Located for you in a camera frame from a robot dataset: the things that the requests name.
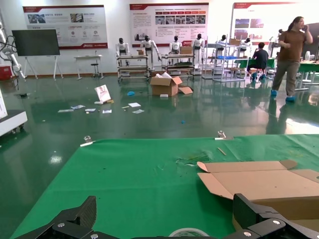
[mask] black shirt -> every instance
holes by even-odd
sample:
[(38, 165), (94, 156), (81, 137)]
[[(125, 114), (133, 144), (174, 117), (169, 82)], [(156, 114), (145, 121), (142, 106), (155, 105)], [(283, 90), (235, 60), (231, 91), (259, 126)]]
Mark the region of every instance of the black shirt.
[(253, 58), (256, 58), (256, 65), (258, 66), (258, 69), (265, 69), (267, 67), (268, 52), (264, 49), (255, 51)]

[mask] gray pants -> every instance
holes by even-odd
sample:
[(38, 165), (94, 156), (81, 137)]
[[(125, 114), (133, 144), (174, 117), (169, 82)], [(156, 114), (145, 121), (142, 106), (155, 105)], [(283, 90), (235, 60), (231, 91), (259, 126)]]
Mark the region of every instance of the gray pants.
[(279, 90), (285, 72), (287, 72), (286, 93), (287, 96), (293, 96), (296, 88), (296, 77), (300, 67), (299, 61), (279, 61), (277, 72), (273, 82), (273, 90)]

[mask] green table cover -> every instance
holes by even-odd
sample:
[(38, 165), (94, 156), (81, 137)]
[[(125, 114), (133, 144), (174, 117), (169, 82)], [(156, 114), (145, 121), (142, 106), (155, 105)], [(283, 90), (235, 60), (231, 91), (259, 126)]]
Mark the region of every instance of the green table cover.
[(319, 171), (318, 155), (319, 135), (100, 140), (74, 153), (12, 238), (90, 195), (97, 197), (96, 231), (129, 239), (197, 228), (220, 238), (234, 232), (232, 202), (210, 194), (189, 163), (292, 159)]

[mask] black screen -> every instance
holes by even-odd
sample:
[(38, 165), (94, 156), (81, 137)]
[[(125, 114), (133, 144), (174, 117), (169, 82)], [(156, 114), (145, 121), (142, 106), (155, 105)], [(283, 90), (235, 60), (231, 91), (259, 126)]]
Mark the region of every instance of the black screen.
[(55, 29), (13, 30), (18, 56), (60, 55)]

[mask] brown shirt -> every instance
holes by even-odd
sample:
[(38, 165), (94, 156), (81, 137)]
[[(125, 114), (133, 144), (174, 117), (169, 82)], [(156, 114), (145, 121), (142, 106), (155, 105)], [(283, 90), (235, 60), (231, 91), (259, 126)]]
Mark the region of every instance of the brown shirt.
[(303, 52), (306, 35), (301, 31), (284, 31), (279, 36), (279, 41), (289, 43), (290, 48), (282, 47), (280, 49), (279, 61), (300, 61)]

